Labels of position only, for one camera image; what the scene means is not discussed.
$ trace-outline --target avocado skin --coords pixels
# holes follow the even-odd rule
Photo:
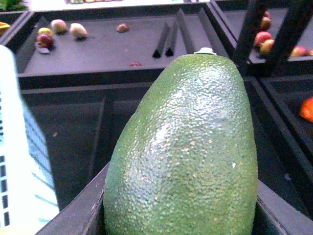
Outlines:
[[[115,146],[108,235],[250,235],[257,154],[243,79],[229,59],[184,55],[160,74]]]

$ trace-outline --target produce display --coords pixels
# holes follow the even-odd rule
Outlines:
[[[270,53],[275,43],[272,35],[266,31],[271,27],[271,24],[272,21],[270,18],[270,13],[269,11],[266,11],[261,21],[260,32],[257,33],[254,41],[255,47],[258,49],[260,55],[263,57],[267,56]],[[307,48],[302,46],[295,46],[290,54],[290,57],[301,57],[309,55],[313,55],[313,53],[310,54]]]
[[[107,234],[250,235],[257,179],[236,65],[204,48],[178,57],[115,146],[103,197]]]
[[[47,27],[42,27],[38,30],[35,46],[40,54],[49,54],[50,50],[53,49],[53,31],[57,35],[64,34],[67,31],[67,24],[61,19],[52,20],[50,25],[52,30]],[[83,39],[89,35],[80,23],[72,23],[69,31],[76,39]]]

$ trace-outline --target black divider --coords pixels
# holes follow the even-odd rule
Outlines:
[[[165,55],[166,56],[173,56],[175,53],[175,45],[176,45],[176,37],[177,37],[177,22],[174,21],[169,35],[166,40],[166,46],[165,46]]]
[[[163,49],[164,49],[165,42],[166,42],[166,38],[167,38],[169,31],[170,31],[170,27],[168,26],[167,22],[165,22],[164,26],[163,26],[162,34],[160,36],[160,39],[159,39],[157,47],[156,47],[156,50],[153,53],[154,58],[160,58],[162,56]]]
[[[246,74],[249,55],[253,47],[255,36],[260,28],[262,17],[267,9],[268,1],[269,0],[251,0],[249,2],[238,43],[232,55],[232,60],[238,65],[238,70],[241,75]]]
[[[27,11],[0,12],[0,22],[10,25],[10,28],[0,36],[0,44],[2,44],[7,37],[10,37],[14,29],[19,27],[19,24],[21,24],[28,14]]]
[[[176,17],[180,32],[182,34],[182,38],[184,40],[187,54],[193,54],[194,52],[196,52],[196,49],[190,31],[187,27],[186,16],[182,9],[179,9]]]

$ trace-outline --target black display bin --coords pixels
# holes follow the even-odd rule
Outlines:
[[[267,2],[267,10],[270,12],[272,19],[272,26],[267,31],[272,34],[273,39],[276,39],[285,16],[291,8],[292,0],[272,0]],[[229,49],[227,52],[231,58],[237,47],[239,35],[243,28],[248,4],[249,0],[212,1],[212,6],[214,6],[219,17],[226,25],[226,30],[224,31],[226,37],[223,37],[226,41],[223,41],[223,43],[225,48]],[[294,28],[294,31],[292,32],[294,35],[289,35],[290,40],[297,34],[297,29],[295,28],[295,25],[289,25],[288,27],[291,29]],[[312,35],[313,19],[311,19],[302,36],[299,38],[297,45],[304,46],[308,50],[313,49]],[[266,58],[260,56],[258,49],[253,47],[249,54],[246,66],[247,69],[245,75],[256,77],[264,77],[266,75],[283,76],[309,74],[313,73],[313,56],[289,58],[287,61],[282,61],[274,70],[271,69],[268,71],[269,65],[266,64]]]
[[[63,209],[38,235],[105,234],[102,205],[105,165],[109,163],[121,131],[150,85],[131,83],[22,91],[46,135],[48,149],[53,150],[49,151],[52,172],[58,202]],[[251,103],[260,180],[253,234],[312,234],[313,222],[309,219],[313,201],[312,166],[256,79],[245,78],[245,86]],[[65,107],[69,106],[71,108],[65,112]],[[88,129],[89,122],[83,120],[87,110],[91,110],[88,115],[93,116],[89,118],[94,122],[93,128],[89,138],[81,137],[79,141],[83,142],[75,142],[69,136],[79,137],[83,132],[78,128]],[[73,117],[80,113],[82,118],[75,122]],[[67,124],[73,128],[60,127]],[[107,138],[100,139],[103,135],[99,133],[106,133]],[[76,151],[76,146],[87,145],[90,148],[85,155],[80,149]],[[59,164],[63,156],[67,161]],[[88,162],[87,170],[83,173],[81,169],[86,167],[85,162]],[[88,176],[93,177],[102,167],[103,170],[87,185]],[[63,182],[65,178],[60,177],[65,170],[70,172],[66,175],[72,177],[66,183]],[[76,184],[75,177],[78,181],[84,180],[80,185],[69,186],[70,182]]]
[[[9,37],[14,29],[21,26],[21,21],[23,21],[28,13],[28,11],[0,12],[0,22],[10,25],[10,28],[0,36],[0,44]]]
[[[16,56],[22,89],[131,82],[134,70],[143,71],[141,82],[151,82],[173,59],[202,47],[227,56],[211,10],[209,3],[183,3],[32,12],[3,44]],[[40,54],[34,45],[37,31],[54,19],[66,21],[68,28],[80,23],[90,35],[82,40],[69,31],[54,35],[50,54]],[[130,30],[117,32],[121,23]]]
[[[261,81],[279,114],[313,164],[313,123],[299,115],[303,101],[313,96],[313,75],[263,78]]]

